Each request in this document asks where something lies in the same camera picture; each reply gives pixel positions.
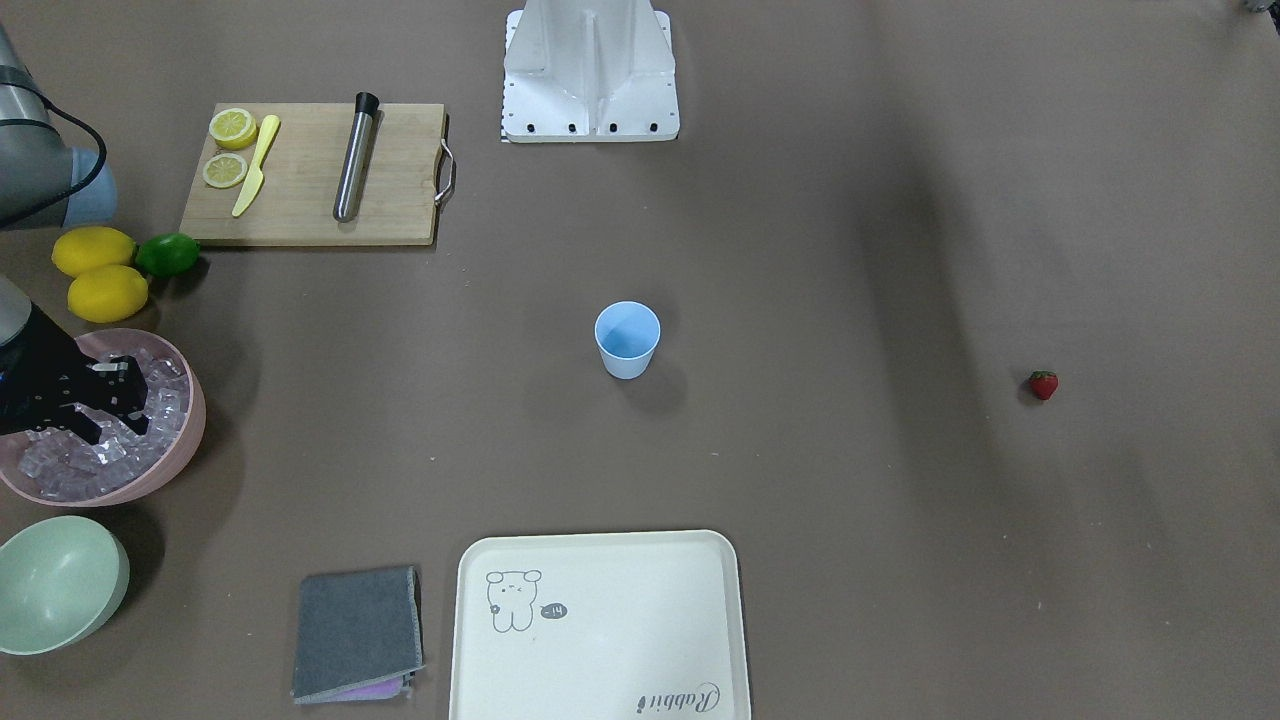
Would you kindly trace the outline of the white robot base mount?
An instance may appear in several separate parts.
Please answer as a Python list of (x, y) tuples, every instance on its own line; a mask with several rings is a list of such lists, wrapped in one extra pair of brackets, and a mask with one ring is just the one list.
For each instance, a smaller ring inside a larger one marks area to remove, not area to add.
[(678, 137), (672, 23), (649, 1), (527, 1), (504, 23), (500, 138), (637, 143)]

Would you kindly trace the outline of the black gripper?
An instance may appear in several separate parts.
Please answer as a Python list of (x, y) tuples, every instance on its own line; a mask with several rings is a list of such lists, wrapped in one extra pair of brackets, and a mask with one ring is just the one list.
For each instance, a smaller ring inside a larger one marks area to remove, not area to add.
[(110, 414), (136, 436), (148, 433), (148, 387), (138, 360), (95, 363), (36, 306), (24, 327), (3, 343), (1, 369), (4, 436), (56, 428), (97, 445), (102, 429), (78, 406)]

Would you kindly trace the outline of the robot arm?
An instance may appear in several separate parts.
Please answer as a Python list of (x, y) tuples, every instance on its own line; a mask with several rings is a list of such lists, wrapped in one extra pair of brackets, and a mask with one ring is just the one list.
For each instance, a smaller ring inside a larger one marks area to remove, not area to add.
[[(5, 231), (72, 228), (113, 218), (114, 177), (101, 135), (38, 88), (1, 35), (1, 225)], [(99, 361), (29, 296), (1, 279), (1, 415), (5, 436), (69, 430), (96, 445), (101, 427), (82, 411), (106, 413), (134, 434), (148, 432), (148, 395), (132, 356)]]

